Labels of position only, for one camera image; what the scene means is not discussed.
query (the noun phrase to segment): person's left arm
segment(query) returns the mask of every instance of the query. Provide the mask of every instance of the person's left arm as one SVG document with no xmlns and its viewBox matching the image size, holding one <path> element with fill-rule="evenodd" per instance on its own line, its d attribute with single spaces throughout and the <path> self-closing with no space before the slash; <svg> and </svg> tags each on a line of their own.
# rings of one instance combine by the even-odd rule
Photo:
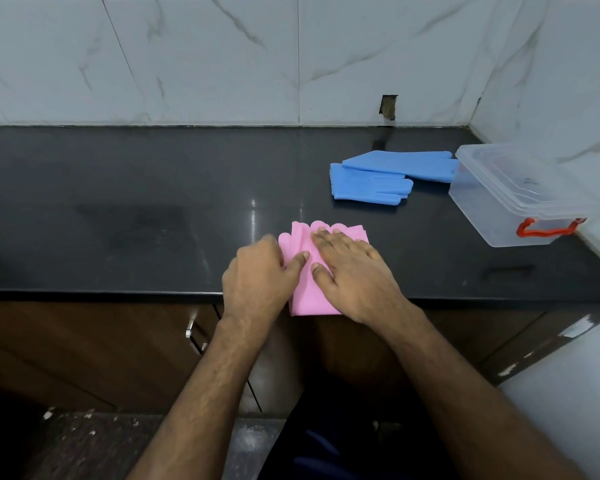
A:
<svg viewBox="0 0 600 480">
<path fill-rule="evenodd" d="M 306 263 L 283 267 L 273 236 L 241 248 L 223 275 L 214 338 L 127 480 L 220 479 L 249 372 Z"/>
</svg>

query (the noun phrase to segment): folded pink glove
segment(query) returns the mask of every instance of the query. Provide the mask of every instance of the folded pink glove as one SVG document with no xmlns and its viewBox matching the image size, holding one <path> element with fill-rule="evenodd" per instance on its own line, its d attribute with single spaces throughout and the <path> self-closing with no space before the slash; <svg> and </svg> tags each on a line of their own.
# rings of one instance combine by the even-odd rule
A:
<svg viewBox="0 0 600 480">
<path fill-rule="evenodd" d="M 307 224 L 302 222 L 293 222 L 291 224 L 291 234 L 286 232 L 280 234 L 278 243 L 282 254 L 285 257 L 285 264 L 289 262 L 293 256 L 298 254 L 300 251 L 309 251 L 311 257 L 307 261 L 302 272 L 300 273 L 300 282 L 294 291 L 293 297 L 289 300 L 289 309 L 291 316 L 299 315 L 340 315 L 324 297 L 318 285 L 313 281 L 311 274 L 311 265 L 314 262 L 318 262 L 325 268 L 329 269 L 322 258 L 320 253 L 315 248 L 311 241 L 312 231 L 317 231 L 318 227 L 325 227 L 328 231 L 333 229 L 339 229 L 344 234 L 348 235 L 353 240 L 362 239 L 365 242 L 369 242 L 367 233 L 362 226 L 347 227 L 343 224 L 334 224 L 329 226 L 321 221 L 315 221 L 309 227 Z"/>
</svg>

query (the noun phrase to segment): hand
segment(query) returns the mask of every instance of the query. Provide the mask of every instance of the hand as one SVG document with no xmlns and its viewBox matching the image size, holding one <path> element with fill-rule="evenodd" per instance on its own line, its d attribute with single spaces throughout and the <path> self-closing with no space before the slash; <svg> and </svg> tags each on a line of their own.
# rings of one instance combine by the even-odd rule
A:
<svg viewBox="0 0 600 480">
<path fill-rule="evenodd" d="M 311 238 L 333 274 L 314 263 L 313 279 L 337 311 L 377 331 L 383 321 L 415 308 L 369 243 L 354 241 L 337 229 L 330 234 L 320 228 Z"/>
<path fill-rule="evenodd" d="M 224 316 L 269 332 L 293 294 L 309 252 L 298 253 L 284 268 L 282 251 L 272 235 L 238 249 L 222 276 Z"/>
</svg>

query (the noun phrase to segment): container lid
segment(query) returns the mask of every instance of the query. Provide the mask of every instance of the container lid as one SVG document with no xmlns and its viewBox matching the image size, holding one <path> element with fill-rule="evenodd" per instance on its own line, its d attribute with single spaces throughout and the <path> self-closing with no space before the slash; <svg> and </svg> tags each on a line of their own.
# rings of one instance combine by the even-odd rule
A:
<svg viewBox="0 0 600 480">
<path fill-rule="evenodd" d="M 556 162 L 515 144 L 465 144 L 456 158 L 511 212 L 538 219 L 591 217 L 600 199 Z"/>
</svg>

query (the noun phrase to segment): countertop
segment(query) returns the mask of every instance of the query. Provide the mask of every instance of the countertop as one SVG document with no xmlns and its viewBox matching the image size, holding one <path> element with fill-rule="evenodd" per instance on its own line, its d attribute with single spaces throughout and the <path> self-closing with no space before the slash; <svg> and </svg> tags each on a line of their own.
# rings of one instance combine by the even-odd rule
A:
<svg viewBox="0 0 600 480">
<path fill-rule="evenodd" d="M 397 207 L 331 197 L 331 162 L 471 143 L 463 128 L 0 127 L 0 299 L 220 301 L 238 247 L 319 219 L 362 224 L 423 306 L 600 305 L 600 259 L 576 236 L 492 248 L 433 182 Z"/>
</svg>

